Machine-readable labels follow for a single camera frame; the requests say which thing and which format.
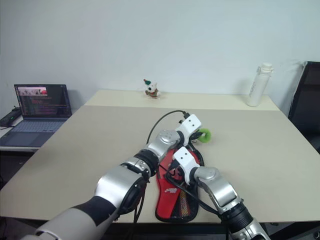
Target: bottle cap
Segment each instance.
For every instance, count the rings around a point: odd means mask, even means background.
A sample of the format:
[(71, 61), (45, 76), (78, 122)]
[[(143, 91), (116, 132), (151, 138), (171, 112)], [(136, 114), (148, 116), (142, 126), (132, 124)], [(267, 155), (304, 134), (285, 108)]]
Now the bottle cap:
[(272, 71), (272, 70), (273, 70), (272, 64), (271, 64), (271, 63), (268, 63), (268, 62), (262, 63), (262, 65), (261, 65), (261, 70), (262, 70), (262, 71), (266, 71), (266, 72)]

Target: small plush figure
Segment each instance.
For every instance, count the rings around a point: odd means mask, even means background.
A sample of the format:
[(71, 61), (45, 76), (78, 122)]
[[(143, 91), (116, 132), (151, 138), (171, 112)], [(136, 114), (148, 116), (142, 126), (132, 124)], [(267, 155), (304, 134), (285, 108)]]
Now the small plush figure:
[(145, 85), (146, 85), (146, 90), (145, 94), (149, 95), (152, 98), (156, 98), (160, 96), (160, 92), (157, 89), (157, 83), (152, 83), (151, 81), (148, 81), (146, 79), (143, 79)]

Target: black office chair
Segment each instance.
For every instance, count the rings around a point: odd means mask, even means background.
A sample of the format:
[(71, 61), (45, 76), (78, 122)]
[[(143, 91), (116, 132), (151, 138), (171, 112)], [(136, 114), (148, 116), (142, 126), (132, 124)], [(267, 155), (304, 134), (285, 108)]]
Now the black office chair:
[(320, 153), (320, 62), (305, 65), (288, 118)]

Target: laptop screen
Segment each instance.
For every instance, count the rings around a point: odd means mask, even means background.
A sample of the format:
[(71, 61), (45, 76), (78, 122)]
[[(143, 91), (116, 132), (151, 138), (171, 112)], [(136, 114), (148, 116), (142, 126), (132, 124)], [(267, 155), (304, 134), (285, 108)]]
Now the laptop screen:
[(14, 88), (24, 118), (68, 118), (72, 114), (64, 84), (15, 84)]

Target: beige table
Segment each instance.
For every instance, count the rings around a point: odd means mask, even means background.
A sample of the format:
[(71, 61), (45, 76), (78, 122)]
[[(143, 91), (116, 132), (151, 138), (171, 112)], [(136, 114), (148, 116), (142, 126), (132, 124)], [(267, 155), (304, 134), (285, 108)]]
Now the beige table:
[[(212, 141), (197, 145), (206, 166), (220, 169), (258, 221), (320, 220), (320, 155), (269, 97), (254, 108), (235, 95), (167, 93), (150, 99), (109, 90), (98, 91), (7, 183), (0, 215), (48, 220), (87, 201), (100, 176), (137, 153), (154, 122), (172, 108), (196, 114), (212, 130)], [(165, 118), (155, 134), (174, 129), (181, 118), (178, 113)], [(200, 196), (209, 203), (206, 194)], [(140, 223), (158, 222), (157, 198), (153, 178)], [(132, 213), (119, 218), (132, 221)], [(220, 221), (199, 209), (193, 222)]]

